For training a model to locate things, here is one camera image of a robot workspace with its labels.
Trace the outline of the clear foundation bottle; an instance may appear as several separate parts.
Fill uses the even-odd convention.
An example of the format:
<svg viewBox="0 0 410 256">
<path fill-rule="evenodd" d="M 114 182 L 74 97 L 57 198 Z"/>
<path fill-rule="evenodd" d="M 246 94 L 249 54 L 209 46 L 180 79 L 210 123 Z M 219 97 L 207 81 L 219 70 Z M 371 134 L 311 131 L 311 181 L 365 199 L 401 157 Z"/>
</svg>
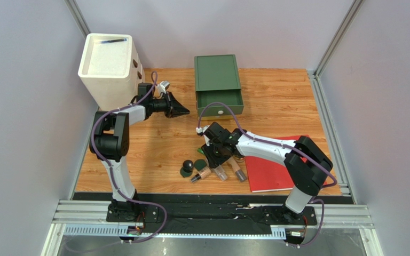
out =
<svg viewBox="0 0 410 256">
<path fill-rule="evenodd" d="M 226 181 L 228 179 L 228 176 L 221 165 L 214 168 L 213 171 L 216 174 L 216 176 L 218 176 L 221 179 L 221 181 Z"/>
</svg>

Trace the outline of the small tan foundation bottle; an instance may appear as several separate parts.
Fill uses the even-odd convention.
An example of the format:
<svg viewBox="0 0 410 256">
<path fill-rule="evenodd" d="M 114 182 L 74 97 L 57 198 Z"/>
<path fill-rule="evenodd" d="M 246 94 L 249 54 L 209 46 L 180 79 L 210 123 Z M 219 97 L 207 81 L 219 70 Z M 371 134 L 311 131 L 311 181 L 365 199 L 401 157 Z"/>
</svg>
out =
<svg viewBox="0 0 410 256">
<path fill-rule="evenodd" d="M 201 179 L 204 179 L 211 175 L 211 169 L 209 167 L 204 167 L 198 170 L 198 173 L 191 179 L 191 183 L 195 183 Z"/>
</svg>

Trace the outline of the green top drawer unit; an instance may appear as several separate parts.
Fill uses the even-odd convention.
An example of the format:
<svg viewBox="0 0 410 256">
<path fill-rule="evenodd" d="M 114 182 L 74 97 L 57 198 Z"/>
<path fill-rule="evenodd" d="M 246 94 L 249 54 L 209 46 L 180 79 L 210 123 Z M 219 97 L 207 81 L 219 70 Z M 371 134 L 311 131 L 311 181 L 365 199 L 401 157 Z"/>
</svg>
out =
<svg viewBox="0 0 410 256">
<path fill-rule="evenodd" d="M 194 72 L 198 115 L 230 115 L 221 105 L 206 107 L 213 102 L 227 105 L 235 115 L 243 113 L 242 87 L 234 54 L 195 56 Z"/>
</svg>

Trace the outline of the black round ball sponge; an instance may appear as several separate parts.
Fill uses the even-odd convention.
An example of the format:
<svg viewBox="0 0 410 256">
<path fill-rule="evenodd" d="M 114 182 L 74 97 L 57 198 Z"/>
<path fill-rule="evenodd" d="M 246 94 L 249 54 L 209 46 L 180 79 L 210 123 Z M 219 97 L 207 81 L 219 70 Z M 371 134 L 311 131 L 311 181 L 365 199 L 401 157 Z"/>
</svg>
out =
<svg viewBox="0 0 410 256">
<path fill-rule="evenodd" d="M 183 170 L 184 172 L 191 173 L 194 169 L 194 162 L 192 160 L 185 160 L 183 162 Z"/>
</svg>

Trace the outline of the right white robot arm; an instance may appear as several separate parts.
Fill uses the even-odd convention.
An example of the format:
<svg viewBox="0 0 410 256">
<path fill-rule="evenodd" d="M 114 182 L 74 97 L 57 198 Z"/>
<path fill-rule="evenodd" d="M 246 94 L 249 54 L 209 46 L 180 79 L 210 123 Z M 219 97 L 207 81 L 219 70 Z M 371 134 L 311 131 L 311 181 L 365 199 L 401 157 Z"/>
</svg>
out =
<svg viewBox="0 0 410 256">
<path fill-rule="evenodd" d="M 332 177 L 333 162 L 309 137 L 280 140 L 240 127 L 229 131 L 216 122 L 195 130 L 206 141 L 201 149 L 212 168 L 232 156 L 258 157 L 284 166 L 294 183 L 284 204 L 292 214 L 302 213 L 325 187 L 326 179 Z"/>
</svg>

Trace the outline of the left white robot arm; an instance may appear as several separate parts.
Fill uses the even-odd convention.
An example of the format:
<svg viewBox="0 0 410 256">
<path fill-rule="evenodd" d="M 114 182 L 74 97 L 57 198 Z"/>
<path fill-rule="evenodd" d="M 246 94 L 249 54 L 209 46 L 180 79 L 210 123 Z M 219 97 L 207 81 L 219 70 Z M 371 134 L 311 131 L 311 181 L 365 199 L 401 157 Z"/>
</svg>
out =
<svg viewBox="0 0 410 256">
<path fill-rule="evenodd" d="M 118 210 L 138 213 L 143 204 L 137 199 L 126 160 L 130 147 L 130 126 L 147 120 L 153 113 L 164 113 L 166 118 L 190 114 L 167 88 L 166 83 L 140 83 L 129 105 L 95 114 L 90 150 L 101 160 L 108 173 L 113 190 L 109 207 L 114 213 Z"/>
</svg>

